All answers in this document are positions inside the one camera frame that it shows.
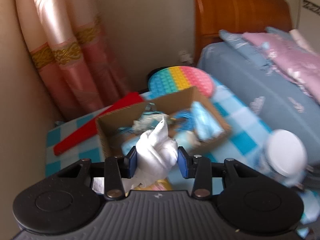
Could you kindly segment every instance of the pink curtain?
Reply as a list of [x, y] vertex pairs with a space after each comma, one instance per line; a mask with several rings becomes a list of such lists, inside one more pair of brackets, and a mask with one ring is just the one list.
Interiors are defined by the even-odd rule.
[[32, 60], [67, 120], [129, 92], [94, 0], [16, 0], [16, 6]]

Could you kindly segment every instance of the blue and white tablecloth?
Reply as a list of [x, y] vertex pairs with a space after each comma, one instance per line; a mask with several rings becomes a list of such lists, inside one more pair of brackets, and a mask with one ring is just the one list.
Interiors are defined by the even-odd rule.
[[[216, 90], [211, 102], [221, 113], [224, 119], [231, 125], [231, 136], [218, 148], [208, 152], [205, 156], [212, 162], [223, 163], [226, 158], [234, 158], [252, 168], [255, 168], [263, 145], [271, 132], [270, 128], [260, 120], [251, 110], [244, 105], [226, 86], [217, 80]], [[145, 99], [149, 99], [150, 92], [142, 94]], [[104, 109], [87, 114], [78, 119], [67, 122], [48, 132], [47, 136], [47, 158], [45, 174], [49, 176], [60, 169], [78, 161], [82, 158], [90, 158], [92, 162], [104, 161], [104, 156], [96, 135], [74, 148], [68, 150], [60, 156], [53, 154], [53, 146], [75, 131], [77, 128], [91, 120]], [[168, 177], [173, 189], [191, 190], [193, 179], [183, 179], [177, 166], [175, 166]], [[213, 194], [219, 194], [222, 188], [221, 179], [213, 178]], [[320, 197], [317, 193], [306, 191], [301, 194], [305, 204], [305, 213], [302, 222], [308, 223], [316, 220], [320, 214]]]

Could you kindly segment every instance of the wooden bed frame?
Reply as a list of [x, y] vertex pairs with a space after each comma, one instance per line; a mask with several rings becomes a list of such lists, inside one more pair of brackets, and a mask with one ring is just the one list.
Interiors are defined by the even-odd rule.
[[210, 43], [222, 41], [219, 30], [232, 33], [264, 32], [266, 26], [292, 29], [285, 0], [195, 0], [195, 62]]

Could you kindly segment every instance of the wall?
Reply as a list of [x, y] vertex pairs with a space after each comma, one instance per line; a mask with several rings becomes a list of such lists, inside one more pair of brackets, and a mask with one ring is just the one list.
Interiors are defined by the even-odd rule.
[[[287, 0], [296, 23], [299, 0]], [[193, 0], [97, 0], [109, 41], [134, 88], [146, 87], [154, 68], [179, 64], [194, 51]]]
[[[320, 5], [320, 0], [308, 0]], [[320, 16], [301, 8], [299, 31], [310, 42], [315, 51], [320, 53]]]
[[12, 201], [44, 177], [46, 133], [55, 110], [21, 36], [14, 0], [0, 0], [0, 235], [18, 232]]

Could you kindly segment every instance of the white lid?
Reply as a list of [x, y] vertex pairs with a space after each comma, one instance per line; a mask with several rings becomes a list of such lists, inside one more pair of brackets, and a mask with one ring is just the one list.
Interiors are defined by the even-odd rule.
[[274, 130], [266, 144], [266, 158], [283, 176], [291, 177], [307, 165], [307, 152], [302, 141], [286, 130]]

